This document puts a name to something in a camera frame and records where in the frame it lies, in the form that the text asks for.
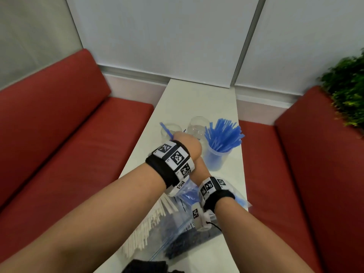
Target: red leather upholstery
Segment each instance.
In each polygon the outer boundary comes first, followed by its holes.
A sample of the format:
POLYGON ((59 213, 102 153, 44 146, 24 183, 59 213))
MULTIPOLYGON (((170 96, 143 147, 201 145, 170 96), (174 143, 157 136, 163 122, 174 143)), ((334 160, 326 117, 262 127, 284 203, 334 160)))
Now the red leather upholstery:
POLYGON ((323 272, 284 151, 273 126, 239 121, 249 212, 279 235, 316 273, 323 272))
POLYGON ((310 89, 277 121, 329 272, 364 272, 364 140, 310 89))
POLYGON ((108 98, 0 214, 0 262, 118 179, 152 112, 108 98))
POLYGON ((86 49, 0 91, 0 206, 109 94, 86 49))

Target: bundle of blue straws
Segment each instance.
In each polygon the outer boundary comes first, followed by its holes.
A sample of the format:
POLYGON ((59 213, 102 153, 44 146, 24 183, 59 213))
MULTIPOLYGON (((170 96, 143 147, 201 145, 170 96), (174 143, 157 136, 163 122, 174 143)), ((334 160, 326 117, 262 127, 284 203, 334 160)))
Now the bundle of blue straws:
POLYGON ((217 152, 229 152, 234 147, 241 145, 241 138, 245 135, 241 133, 240 126, 235 126, 231 120, 218 119, 213 128, 212 123, 210 127, 205 127, 205 138, 209 146, 217 152))

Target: forearm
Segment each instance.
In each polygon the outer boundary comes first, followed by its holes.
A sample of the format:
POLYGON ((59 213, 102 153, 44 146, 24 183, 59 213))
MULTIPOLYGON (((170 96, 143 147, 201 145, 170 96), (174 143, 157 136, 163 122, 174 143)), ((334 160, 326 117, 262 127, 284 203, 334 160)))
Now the forearm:
POLYGON ((91 272, 125 242, 165 189, 144 163, 71 211, 0 271, 91 272))
POLYGON ((234 199, 220 199, 215 214, 240 272, 313 272, 280 237, 234 199))

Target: table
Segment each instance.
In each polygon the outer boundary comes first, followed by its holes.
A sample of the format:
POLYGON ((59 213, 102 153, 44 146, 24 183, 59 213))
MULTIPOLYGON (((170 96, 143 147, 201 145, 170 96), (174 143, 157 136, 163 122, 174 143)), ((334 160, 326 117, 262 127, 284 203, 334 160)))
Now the table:
MULTIPOLYGON (((176 123, 187 128, 194 116, 203 116, 214 124, 219 118, 238 122, 235 89, 208 86, 171 79, 137 142, 121 176, 145 161, 147 155, 161 144, 159 122, 176 123)), ((246 198, 241 147, 236 147, 223 167, 212 174, 227 179, 246 198)), ((123 269, 116 252, 95 273, 120 273, 123 269)), ((185 272, 238 272, 223 235, 203 243, 176 258, 170 270, 185 272)))

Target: foliage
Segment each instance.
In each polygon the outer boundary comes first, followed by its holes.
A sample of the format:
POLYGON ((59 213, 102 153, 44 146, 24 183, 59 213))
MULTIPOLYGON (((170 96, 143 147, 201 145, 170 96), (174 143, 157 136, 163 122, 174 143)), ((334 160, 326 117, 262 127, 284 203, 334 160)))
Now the foliage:
POLYGON ((346 57, 320 80, 347 125, 364 128, 364 49, 358 57, 346 57))

